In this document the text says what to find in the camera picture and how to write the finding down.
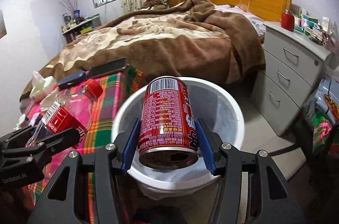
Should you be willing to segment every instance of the drawer handle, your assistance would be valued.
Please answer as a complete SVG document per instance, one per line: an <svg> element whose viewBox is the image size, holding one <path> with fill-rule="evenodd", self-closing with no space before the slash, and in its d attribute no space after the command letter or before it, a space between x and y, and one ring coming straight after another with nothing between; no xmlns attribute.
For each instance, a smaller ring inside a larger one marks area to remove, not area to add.
<svg viewBox="0 0 339 224"><path fill-rule="evenodd" d="M288 51L285 47L283 48L286 52L288 52L288 53L290 53L291 55L293 55L293 56L295 56L295 57L297 57L297 58L299 58L299 56L298 55L295 55L295 54L293 54L291 51Z"/></svg>
<svg viewBox="0 0 339 224"><path fill-rule="evenodd" d="M277 73L281 76L281 77L283 77L286 81L291 81L290 79L287 79L283 74L281 74L278 70L277 70Z"/></svg>
<svg viewBox="0 0 339 224"><path fill-rule="evenodd" d="M270 96L275 99L278 103L280 103L280 101L278 101L276 98L274 98L274 96L272 95L271 91L270 91Z"/></svg>

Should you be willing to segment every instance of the white trash can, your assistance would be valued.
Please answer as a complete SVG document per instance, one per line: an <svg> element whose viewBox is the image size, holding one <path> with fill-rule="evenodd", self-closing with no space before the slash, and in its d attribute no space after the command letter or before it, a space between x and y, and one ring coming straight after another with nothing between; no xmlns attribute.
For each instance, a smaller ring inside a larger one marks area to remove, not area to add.
<svg viewBox="0 0 339 224"><path fill-rule="evenodd" d="M194 119L203 118L210 131L218 133L223 142L241 149L245 124L234 98L211 82L191 77L179 79L187 85ZM132 94L119 109L112 127L112 143L118 133L127 130L133 117L141 118L146 88ZM128 174L137 180L142 193L154 200L188 195L219 179L206 169L201 155L194 165L187 168L157 170L139 162L138 150Z"/></svg>

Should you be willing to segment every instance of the smartphone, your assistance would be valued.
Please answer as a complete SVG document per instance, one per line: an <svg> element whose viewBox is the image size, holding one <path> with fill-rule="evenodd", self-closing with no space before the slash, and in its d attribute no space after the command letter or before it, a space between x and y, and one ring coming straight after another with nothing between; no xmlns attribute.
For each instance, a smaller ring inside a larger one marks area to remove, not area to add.
<svg viewBox="0 0 339 224"><path fill-rule="evenodd" d="M111 61L108 63L92 67L89 70L88 78L95 79L99 77L108 76L113 73L121 72L125 70L126 67L127 67L126 58L121 58L119 60Z"/></svg>
<svg viewBox="0 0 339 224"><path fill-rule="evenodd" d="M86 73L84 71L80 71L61 79L58 83L58 87L60 90L71 88L77 84L80 84L84 80L86 80Z"/></svg>

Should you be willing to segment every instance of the drawer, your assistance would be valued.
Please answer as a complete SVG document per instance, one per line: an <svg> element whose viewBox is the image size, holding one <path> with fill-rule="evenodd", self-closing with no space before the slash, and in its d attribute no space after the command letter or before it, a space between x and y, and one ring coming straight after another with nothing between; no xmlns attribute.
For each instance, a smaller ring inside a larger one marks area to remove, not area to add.
<svg viewBox="0 0 339 224"><path fill-rule="evenodd" d="M266 61L264 73L301 108L312 87L282 61L267 51L264 51L264 54Z"/></svg>
<svg viewBox="0 0 339 224"><path fill-rule="evenodd" d="M258 73L251 99L278 136L299 112L292 99L262 72Z"/></svg>
<svg viewBox="0 0 339 224"><path fill-rule="evenodd" d="M264 49L314 86L324 62L312 52L270 28L266 30Z"/></svg>

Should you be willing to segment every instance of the plaid tablecloth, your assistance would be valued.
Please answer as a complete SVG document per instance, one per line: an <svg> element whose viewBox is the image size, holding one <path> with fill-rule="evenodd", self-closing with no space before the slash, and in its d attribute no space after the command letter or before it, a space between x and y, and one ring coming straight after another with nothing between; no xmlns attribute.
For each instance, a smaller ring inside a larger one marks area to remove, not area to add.
<svg viewBox="0 0 339 224"><path fill-rule="evenodd" d="M86 137L80 143L78 148L80 154L94 152L111 142L113 120L120 106L126 98L144 85L142 72L131 66L125 73L120 72L101 77L96 79L96 81L98 81L103 88L103 94L99 100L93 104L92 124ZM72 94L79 91L83 84L84 82L67 90L66 93ZM25 113L28 117L32 117L37 112L40 112L39 104L31 102ZM46 185L47 182L42 180L28 186L34 205ZM88 197L90 221L91 223L97 223L94 175L92 173L89 173Z"/></svg>

